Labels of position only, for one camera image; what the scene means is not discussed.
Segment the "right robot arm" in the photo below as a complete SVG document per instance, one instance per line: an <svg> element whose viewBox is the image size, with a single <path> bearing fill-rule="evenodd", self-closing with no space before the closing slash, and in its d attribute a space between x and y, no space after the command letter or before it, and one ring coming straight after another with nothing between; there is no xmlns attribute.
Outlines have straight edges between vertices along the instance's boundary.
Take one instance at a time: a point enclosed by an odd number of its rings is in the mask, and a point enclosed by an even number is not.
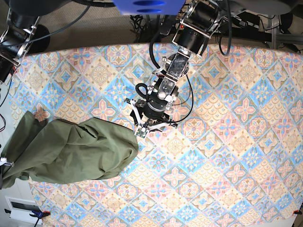
<svg viewBox="0 0 303 227"><path fill-rule="evenodd" d="M8 0L7 29L0 36L0 81L13 76L32 43L39 40L37 32L40 17L30 12L36 5L29 0ZM1 158L0 187L11 187L16 179L28 180L39 156L32 148L34 137L42 129L30 112L21 118L16 130L6 143Z"/></svg>

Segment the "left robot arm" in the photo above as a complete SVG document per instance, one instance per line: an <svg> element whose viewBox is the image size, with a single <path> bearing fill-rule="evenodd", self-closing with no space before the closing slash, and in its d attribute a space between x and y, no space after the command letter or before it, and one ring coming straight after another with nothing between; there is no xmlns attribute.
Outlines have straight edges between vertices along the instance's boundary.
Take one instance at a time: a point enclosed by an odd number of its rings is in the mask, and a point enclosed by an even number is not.
<svg viewBox="0 0 303 227"><path fill-rule="evenodd" d="M249 10L260 14L284 14L293 8L287 0L212 0L208 5L192 1L180 20L172 40L178 51L163 58L159 65L153 54L153 45L161 36L168 35L175 25L174 16L166 16L152 38L149 54L156 70L152 75L156 80L135 86L140 99L126 99L131 106L131 117L137 127L135 134L145 137L151 131L163 131L166 126L177 127L166 111L170 110L178 97L177 82L187 75L189 59L192 55L202 55L212 35L221 30L223 21L227 22L228 38L232 37L232 18Z"/></svg>

